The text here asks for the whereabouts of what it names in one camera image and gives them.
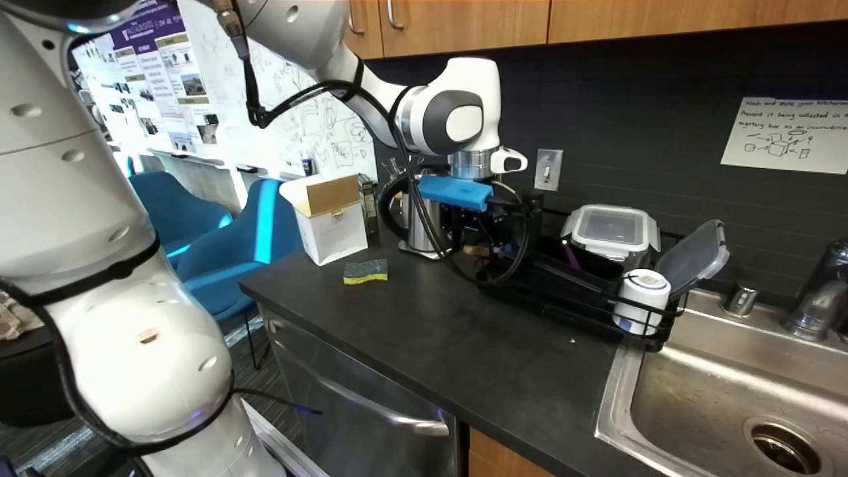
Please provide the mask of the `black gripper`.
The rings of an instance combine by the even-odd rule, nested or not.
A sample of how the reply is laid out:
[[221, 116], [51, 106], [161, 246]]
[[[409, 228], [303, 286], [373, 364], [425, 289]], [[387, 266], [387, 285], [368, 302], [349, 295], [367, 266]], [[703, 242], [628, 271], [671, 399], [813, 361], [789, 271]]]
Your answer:
[[[448, 208], [448, 245], [459, 252], [459, 262], [473, 275], [510, 275], [528, 254], [528, 214], [515, 205], [494, 205], [489, 213]], [[491, 261], [475, 261], [462, 252], [467, 245], [491, 246]]]

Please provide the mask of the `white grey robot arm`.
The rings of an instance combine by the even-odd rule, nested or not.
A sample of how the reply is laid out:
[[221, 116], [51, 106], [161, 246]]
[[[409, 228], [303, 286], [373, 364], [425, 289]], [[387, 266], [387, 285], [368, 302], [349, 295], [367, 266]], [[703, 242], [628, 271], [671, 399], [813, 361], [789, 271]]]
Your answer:
[[[417, 153], [495, 152], [501, 74], [457, 55], [428, 86], [376, 77], [347, 46], [347, 0], [198, 0], [239, 55], [303, 67], [368, 134]], [[70, 90], [62, 46], [139, 0], [0, 0], [0, 285], [53, 338], [70, 408], [155, 477], [283, 477], [233, 395], [230, 352]]]

